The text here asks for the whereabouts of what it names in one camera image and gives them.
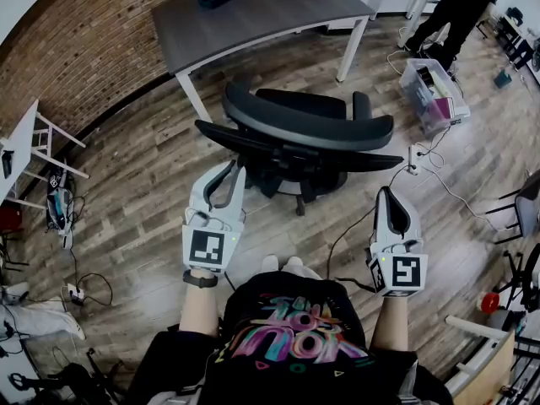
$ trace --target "wristwatch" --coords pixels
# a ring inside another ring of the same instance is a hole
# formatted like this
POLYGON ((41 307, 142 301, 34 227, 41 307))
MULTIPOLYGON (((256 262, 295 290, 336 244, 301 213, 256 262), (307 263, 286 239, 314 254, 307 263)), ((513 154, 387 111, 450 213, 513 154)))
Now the wristwatch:
POLYGON ((195 285, 196 287, 199 287, 199 288, 213 288, 218 284, 217 276, 213 276, 213 278, 211 279, 195 278, 194 276, 192 276, 191 270, 186 270, 184 272, 183 279, 184 279, 184 282, 186 282, 187 284, 195 285))

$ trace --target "dark gray desk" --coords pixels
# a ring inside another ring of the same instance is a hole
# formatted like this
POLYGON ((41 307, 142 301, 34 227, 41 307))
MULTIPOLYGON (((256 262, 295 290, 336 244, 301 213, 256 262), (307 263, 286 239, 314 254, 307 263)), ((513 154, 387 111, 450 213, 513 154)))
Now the dark gray desk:
POLYGON ((193 70, 282 35, 336 20, 360 21, 337 74, 343 81, 373 13, 360 0, 232 0, 216 9, 202 8, 197 0, 170 0, 152 11, 167 69, 207 122, 210 116, 189 79, 193 70))

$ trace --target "brick wall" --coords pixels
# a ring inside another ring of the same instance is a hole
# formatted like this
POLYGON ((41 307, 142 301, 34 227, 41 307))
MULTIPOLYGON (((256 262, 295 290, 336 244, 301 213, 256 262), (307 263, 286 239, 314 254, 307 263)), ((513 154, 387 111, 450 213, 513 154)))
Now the brick wall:
POLYGON ((35 98, 76 134, 166 73, 150 10, 165 0, 40 0, 0 46, 0 134, 35 98))

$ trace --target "clear plastic container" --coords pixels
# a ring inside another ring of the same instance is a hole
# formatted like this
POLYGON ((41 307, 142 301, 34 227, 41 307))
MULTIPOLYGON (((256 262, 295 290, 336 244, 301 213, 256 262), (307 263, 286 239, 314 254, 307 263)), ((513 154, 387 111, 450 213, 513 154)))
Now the clear plastic container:
POLYGON ((454 85, 448 73, 446 73, 436 60, 410 58, 399 84, 402 86, 403 93, 413 105, 416 115, 422 122, 424 134, 428 138, 434 137, 437 133, 451 125, 465 121, 471 115, 471 110, 462 98, 461 93, 454 85), (428 89, 417 72, 422 68, 428 68, 430 72, 436 73, 444 84, 445 91, 448 93, 445 96, 451 96, 453 99, 455 112, 453 118, 448 119, 444 117, 435 102, 436 96, 428 89))

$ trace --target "power outlet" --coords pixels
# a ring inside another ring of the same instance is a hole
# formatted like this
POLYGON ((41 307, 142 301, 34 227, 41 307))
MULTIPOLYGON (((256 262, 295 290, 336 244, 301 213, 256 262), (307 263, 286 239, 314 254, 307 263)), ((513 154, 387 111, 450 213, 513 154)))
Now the power outlet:
POLYGON ((69 297, 71 300, 76 299, 83 301, 84 299, 84 291, 79 288, 77 292, 77 287, 75 285, 71 285, 70 283, 67 284, 67 291, 69 293, 69 297))
POLYGON ((408 148, 408 167, 407 172, 413 176, 418 176, 422 171, 422 158, 424 156, 416 145, 408 148))

